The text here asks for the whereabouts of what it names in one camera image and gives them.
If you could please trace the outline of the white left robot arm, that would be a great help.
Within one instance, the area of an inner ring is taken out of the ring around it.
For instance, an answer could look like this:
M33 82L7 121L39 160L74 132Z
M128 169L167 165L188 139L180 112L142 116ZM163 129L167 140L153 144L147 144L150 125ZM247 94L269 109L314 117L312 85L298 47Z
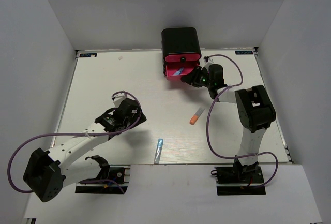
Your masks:
M92 168L92 180L80 177L70 166L95 147L146 121L137 99L123 97L114 104L115 107L97 117L82 133L68 133L70 139L64 143L32 152L23 180L41 202L52 200L67 185L80 181L94 184L108 179L109 169L104 165Z

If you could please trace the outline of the pink drawer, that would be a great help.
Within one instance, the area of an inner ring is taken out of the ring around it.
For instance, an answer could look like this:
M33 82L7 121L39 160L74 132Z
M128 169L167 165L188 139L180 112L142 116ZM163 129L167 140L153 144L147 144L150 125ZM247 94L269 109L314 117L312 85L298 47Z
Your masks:
M198 65L197 61L167 63L165 77L169 81L180 81L182 76L190 74Z
M167 63L198 61L201 58L199 53L172 54L165 57Z

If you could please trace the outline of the pink top drawer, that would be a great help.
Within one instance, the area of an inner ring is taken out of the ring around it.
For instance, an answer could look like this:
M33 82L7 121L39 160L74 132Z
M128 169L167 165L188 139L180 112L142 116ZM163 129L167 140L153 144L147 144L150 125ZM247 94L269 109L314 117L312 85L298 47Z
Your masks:
M201 58L199 53L172 54L165 57L167 63L198 61Z

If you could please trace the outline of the light blue correction tape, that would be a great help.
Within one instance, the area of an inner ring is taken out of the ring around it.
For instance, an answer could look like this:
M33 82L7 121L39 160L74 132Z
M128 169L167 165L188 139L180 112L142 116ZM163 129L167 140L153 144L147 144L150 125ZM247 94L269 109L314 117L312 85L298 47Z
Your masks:
M184 67L181 67L180 69L174 72L173 76L179 76L183 73L183 71L184 71Z

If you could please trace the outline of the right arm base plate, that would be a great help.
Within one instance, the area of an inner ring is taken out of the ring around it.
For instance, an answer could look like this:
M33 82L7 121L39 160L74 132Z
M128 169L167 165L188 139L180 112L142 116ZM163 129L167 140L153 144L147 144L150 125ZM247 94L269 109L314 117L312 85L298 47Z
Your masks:
M258 166L253 173L242 177L235 174L233 167L215 167L210 172L216 180L218 196L252 196L266 195L262 169Z

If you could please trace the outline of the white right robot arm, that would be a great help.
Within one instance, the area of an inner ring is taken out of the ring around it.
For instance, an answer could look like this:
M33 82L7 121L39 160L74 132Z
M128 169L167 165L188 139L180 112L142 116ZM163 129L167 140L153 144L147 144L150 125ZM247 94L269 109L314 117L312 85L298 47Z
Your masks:
M215 156L234 160L232 170L226 176L234 178L237 182L245 182L253 177L259 167L258 155L262 138L276 119L276 111L265 87L257 85L249 89L235 89L235 85L225 84L223 67L218 64L211 64L208 68L196 66L191 73L182 76L181 81L194 87L208 89L213 102L206 120L207 144ZM234 157L217 154L210 142L210 116L217 102L235 104L243 126L240 148Z

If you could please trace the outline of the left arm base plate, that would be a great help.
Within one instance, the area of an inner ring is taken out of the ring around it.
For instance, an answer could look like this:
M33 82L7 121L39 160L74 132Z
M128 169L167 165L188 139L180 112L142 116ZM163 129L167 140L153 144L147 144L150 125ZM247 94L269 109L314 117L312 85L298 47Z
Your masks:
M122 195L129 186L130 166L105 166L89 183L77 183L76 194Z

